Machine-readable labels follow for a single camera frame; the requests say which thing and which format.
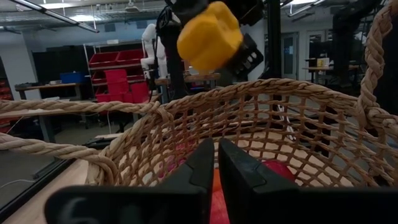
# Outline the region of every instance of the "blue box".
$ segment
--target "blue box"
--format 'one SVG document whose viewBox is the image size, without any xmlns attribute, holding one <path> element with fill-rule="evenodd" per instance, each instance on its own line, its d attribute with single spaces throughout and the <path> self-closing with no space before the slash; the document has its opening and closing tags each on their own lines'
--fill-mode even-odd
<svg viewBox="0 0 398 224">
<path fill-rule="evenodd" d="M 83 72 L 68 72 L 61 73 L 60 78 L 63 84 L 67 83 L 83 83 L 86 82 L 85 73 Z"/>
</svg>

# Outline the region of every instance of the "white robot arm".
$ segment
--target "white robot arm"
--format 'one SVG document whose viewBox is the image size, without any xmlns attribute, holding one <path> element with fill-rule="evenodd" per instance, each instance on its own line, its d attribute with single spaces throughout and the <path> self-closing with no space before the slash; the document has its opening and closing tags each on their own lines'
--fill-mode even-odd
<svg viewBox="0 0 398 224">
<path fill-rule="evenodd" d="M 146 78 L 150 78 L 149 76 L 149 65 L 153 65 L 155 62 L 155 52 L 154 45 L 152 40 L 156 38 L 156 26 L 155 24 L 149 24 L 142 34 L 142 44 L 144 51 L 147 53 L 147 58 L 141 59 L 141 66 L 144 71 L 144 75 Z M 167 62 L 166 62 L 166 54 L 165 48 L 160 41 L 160 37 L 157 39 L 157 61 L 159 65 L 159 77 L 166 78 L 167 77 Z"/>
</svg>

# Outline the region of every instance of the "basket handle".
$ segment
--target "basket handle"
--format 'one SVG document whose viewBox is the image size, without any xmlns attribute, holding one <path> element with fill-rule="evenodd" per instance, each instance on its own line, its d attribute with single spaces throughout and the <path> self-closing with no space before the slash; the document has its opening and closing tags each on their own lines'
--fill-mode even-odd
<svg viewBox="0 0 398 224">
<path fill-rule="evenodd" d="M 376 103 L 373 90 L 377 87 L 377 80 L 383 76 L 385 65 L 382 40 L 392 30 L 391 21 L 397 14 L 398 0 L 390 0 L 388 5 L 384 6 L 375 16 L 368 34 L 365 50 L 368 69 L 361 82 L 361 95 L 358 97 L 357 103 L 358 122 L 362 127 L 366 127 L 368 122 L 372 123 L 372 117 L 377 114 L 388 114 Z"/>
<path fill-rule="evenodd" d="M 91 102 L 79 102 L 79 101 L 58 101 L 58 100 L 17 100 L 8 101 L 0 100 L 0 113 L 8 111 L 19 111 L 19 110 L 56 110 L 61 109 L 64 111 L 71 112 L 102 112 L 118 110 L 126 113 L 159 113 L 158 108 L 160 103 L 149 102 L 149 103 L 122 103 L 118 101 L 107 102 L 107 103 L 91 103 Z"/>
<path fill-rule="evenodd" d="M 59 159 L 83 159 L 100 166 L 101 169 L 98 169 L 96 166 L 89 166 L 90 172 L 88 172 L 88 175 L 90 176 L 87 177 L 88 181 L 99 179 L 105 174 L 106 183 L 114 184 L 116 174 L 118 173 L 118 168 L 115 163 L 104 155 L 106 152 L 89 149 L 85 146 L 47 143 L 36 139 L 21 139 L 0 133 L 0 151 L 1 150 L 53 156 Z"/>
</svg>

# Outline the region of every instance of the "desk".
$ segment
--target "desk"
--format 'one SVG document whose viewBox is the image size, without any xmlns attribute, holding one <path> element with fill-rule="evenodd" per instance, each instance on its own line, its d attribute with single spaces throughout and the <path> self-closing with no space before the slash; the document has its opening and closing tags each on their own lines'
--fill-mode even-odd
<svg viewBox="0 0 398 224">
<path fill-rule="evenodd" d="M 210 88 L 214 89 L 216 87 L 216 80 L 220 79 L 219 73 L 207 74 L 207 75 L 187 75 L 184 77 L 185 83 L 192 82 L 210 82 Z M 162 103 L 168 103 L 169 97 L 167 95 L 167 85 L 171 83 L 168 78 L 158 78 L 155 80 L 155 84 L 160 86 L 162 92 Z"/>
<path fill-rule="evenodd" d="M 251 134 L 242 134 L 242 137 L 250 138 Z M 265 133 L 254 133 L 255 138 L 264 139 L 266 137 Z M 269 139 L 278 139 L 280 140 L 282 136 L 276 133 L 269 133 Z M 238 145 L 240 147 L 249 146 L 248 141 L 239 141 Z M 251 144 L 252 147 L 262 148 L 263 143 L 260 141 L 253 141 Z M 278 145 L 276 144 L 267 144 L 268 149 L 278 149 Z M 284 152 L 291 152 L 292 148 L 287 145 L 283 145 L 280 149 Z M 305 151 L 296 150 L 294 153 L 296 156 L 301 158 L 308 157 L 308 154 Z M 319 167 L 324 167 L 324 163 L 317 159 L 314 156 L 310 156 L 309 160 Z M 292 159 L 290 161 L 296 167 L 300 167 L 302 163 L 296 159 Z M 50 195 L 52 195 L 55 191 L 71 186 L 71 185 L 83 185 L 85 183 L 85 177 L 87 175 L 88 163 L 86 161 L 76 161 L 70 167 L 68 167 L 63 173 L 61 173 L 57 178 L 51 181 L 47 186 L 45 186 L 39 193 L 33 196 L 25 205 L 23 205 L 18 211 L 12 214 L 3 224 L 20 224 L 20 223 L 29 223 L 29 224 L 45 224 L 44 219 L 44 203 L 48 199 Z M 307 165 L 303 168 L 305 171 L 314 174 L 316 173 L 316 168 L 314 166 Z M 335 175 L 336 171 L 332 168 L 327 167 L 326 172 L 329 172 L 331 175 Z M 325 183 L 330 184 L 331 180 L 325 175 L 319 175 L 319 179 L 323 180 Z M 341 183 L 344 186 L 352 187 L 352 183 L 347 180 L 345 177 L 341 178 Z M 322 186 L 321 184 L 316 182 L 312 182 L 315 186 Z"/>
<path fill-rule="evenodd" d="M 67 84 L 44 85 L 44 86 L 30 86 L 30 87 L 25 87 L 25 88 L 15 88 L 15 91 L 19 92 L 19 96 L 21 97 L 21 100 L 26 100 L 25 91 L 42 90 L 42 89 L 48 89 L 48 88 L 62 88 L 62 87 L 71 87 L 71 86 L 75 87 L 76 98 L 78 98 L 78 100 L 81 100 L 80 83 L 67 83 Z"/>
<path fill-rule="evenodd" d="M 304 67 L 304 70 L 311 72 L 311 82 L 319 84 L 319 72 L 333 71 L 333 67 Z M 348 70 L 358 70 L 359 65 L 350 65 Z"/>
<path fill-rule="evenodd" d="M 0 114 L 0 119 L 38 116 L 40 127 L 41 127 L 42 133 L 43 133 L 44 141 L 55 142 L 55 137 L 54 137 L 54 133 L 52 131 L 51 123 L 47 119 L 46 116 L 69 114 L 69 113 L 81 113 L 81 112 L 80 111 L 64 111 L 61 109 L 56 109 L 56 110 L 42 110 L 42 109 L 20 110 L 20 111 L 10 111 L 7 113 L 2 113 L 2 114 Z"/>
</svg>

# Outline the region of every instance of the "red fruit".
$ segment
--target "red fruit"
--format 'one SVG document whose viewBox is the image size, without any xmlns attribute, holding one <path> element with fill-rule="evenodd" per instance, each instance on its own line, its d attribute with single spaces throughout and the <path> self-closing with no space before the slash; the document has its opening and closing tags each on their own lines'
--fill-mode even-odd
<svg viewBox="0 0 398 224">
<path fill-rule="evenodd" d="M 213 192 L 211 196 L 210 224 L 229 224 L 223 190 Z"/>
<path fill-rule="evenodd" d="M 271 170 L 273 170 L 275 173 L 281 175 L 282 177 L 285 177 L 288 180 L 295 182 L 296 178 L 285 164 L 279 161 L 264 161 L 262 163 Z"/>
</svg>

